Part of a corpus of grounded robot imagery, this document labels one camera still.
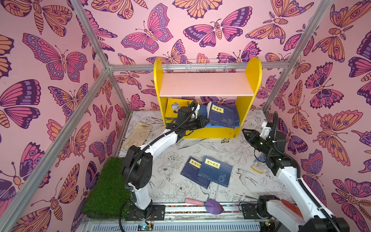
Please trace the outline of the yellow cartoon book bottom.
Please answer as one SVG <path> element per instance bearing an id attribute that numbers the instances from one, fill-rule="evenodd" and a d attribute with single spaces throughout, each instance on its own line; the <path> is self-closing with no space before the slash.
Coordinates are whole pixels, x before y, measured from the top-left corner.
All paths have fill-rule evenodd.
<path id="1" fill-rule="evenodd" d="M 165 119 L 166 120 L 176 119 L 178 116 L 179 109 L 183 106 L 188 107 L 191 103 L 192 100 L 168 98 L 165 110 Z"/>

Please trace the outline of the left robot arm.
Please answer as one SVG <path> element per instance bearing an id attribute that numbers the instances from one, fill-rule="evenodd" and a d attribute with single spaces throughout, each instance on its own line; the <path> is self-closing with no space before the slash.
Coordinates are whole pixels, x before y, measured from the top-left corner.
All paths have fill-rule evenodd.
<path id="1" fill-rule="evenodd" d="M 210 122 L 207 117 L 198 117 L 200 105 L 192 101 L 182 106 L 177 112 L 177 119 L 165 126 L 164 132 L 151 142 L 137 147 L 132 145 L 123 159 L 121 174 L 125 179 L 125 189 L 132 197 L 122 203 L 119 210 L 118 223 L 120 231 L 124 231 L 124 210 L 134 209 L 142 219 L 149 219 L 153 201 L 149 196 L 148 183 L 152 176 L 153 161 L 168 147 L 179 142 L 183 137 L 191 135 L 195 130 L 203 129 Z"/>

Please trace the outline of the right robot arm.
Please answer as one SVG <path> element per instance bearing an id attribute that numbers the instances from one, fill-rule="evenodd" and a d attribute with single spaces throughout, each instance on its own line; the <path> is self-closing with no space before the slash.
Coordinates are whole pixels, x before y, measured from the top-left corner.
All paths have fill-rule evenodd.
<path id="1" fill-rule="evenodd" d="M 294 204 L 285 203 L 274 195 L 261 195 L 257 214 L 261 218 L 276 218 L 291 232 L 348 232 L 346 220 L 334 214 L 315 196 L 300 174 L 298 162 L 286 154 L 286 138 L 278 131 L 279 117 L 274 112 L 273 122 L 265 122 L 262 131 L 242 129 L 251 147 L 261 152 L 265 164 L 287 188 Z"/>

